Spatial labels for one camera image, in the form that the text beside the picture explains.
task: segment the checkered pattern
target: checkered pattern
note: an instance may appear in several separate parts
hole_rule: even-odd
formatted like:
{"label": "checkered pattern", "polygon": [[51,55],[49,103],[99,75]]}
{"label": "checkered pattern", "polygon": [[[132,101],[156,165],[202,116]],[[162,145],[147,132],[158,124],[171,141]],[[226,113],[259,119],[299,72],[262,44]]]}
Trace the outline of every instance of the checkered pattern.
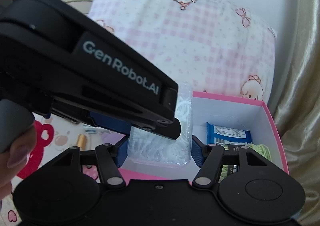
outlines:
{"label": "checkered pattern", "polygon": [[275,61],[273,29],[226,0],[180,2],[94,0],[88,16],[103,20],[117,37],[195,91],[247,97],[250,90],[244,95],[241,88],[254,76],[268,102]]}

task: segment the fingernail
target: fingernail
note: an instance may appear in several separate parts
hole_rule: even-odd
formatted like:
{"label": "fingernail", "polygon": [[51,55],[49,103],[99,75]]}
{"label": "fingernail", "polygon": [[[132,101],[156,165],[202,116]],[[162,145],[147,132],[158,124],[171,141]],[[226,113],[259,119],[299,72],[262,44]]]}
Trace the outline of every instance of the fingernail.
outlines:
{"label": "fingernail", "polygon": [[21,146],[17,148],[14,152],[10,154],[7,167],[12,168],[20,164],[22,161],[24,161],[27,158],[28,152],[29,151],[26,146]]}

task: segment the human hand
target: human hand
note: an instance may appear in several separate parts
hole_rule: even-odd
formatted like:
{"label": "human hand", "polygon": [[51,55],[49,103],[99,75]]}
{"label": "human hand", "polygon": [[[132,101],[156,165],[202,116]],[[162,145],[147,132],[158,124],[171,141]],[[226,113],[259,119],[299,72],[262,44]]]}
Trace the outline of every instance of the human hand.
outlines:
{"label": "human hand", "polygon": [[26,165],[27,155],[35,148],[36,141],[36,129],[32,126],[11,144],[8,151],[0,154],[0,200],[11,193],[11,180]]}

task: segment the barcode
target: barcode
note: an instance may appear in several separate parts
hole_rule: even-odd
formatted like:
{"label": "barcode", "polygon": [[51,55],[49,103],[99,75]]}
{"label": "barcode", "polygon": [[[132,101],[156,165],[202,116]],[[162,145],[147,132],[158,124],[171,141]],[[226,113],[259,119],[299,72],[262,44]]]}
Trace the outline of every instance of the barcode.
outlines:
{"label": "barcode", "polygon": [[223,139],[218,139],[218,138],[216,138],[216,143],[224,144],[224,140],[223,140]]}

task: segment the gray handle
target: gray handle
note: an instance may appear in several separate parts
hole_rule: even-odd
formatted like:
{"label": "gray handle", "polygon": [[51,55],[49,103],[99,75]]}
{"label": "gray handle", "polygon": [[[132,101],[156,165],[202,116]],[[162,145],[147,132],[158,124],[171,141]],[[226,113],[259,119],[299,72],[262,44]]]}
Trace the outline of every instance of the gray handle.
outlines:
{"label": "gray handle", "polygon": [[33,114],[26,108],[10,101],[0,101],[0,153],[8,150],[12,142],[28,128],[35,120]]}

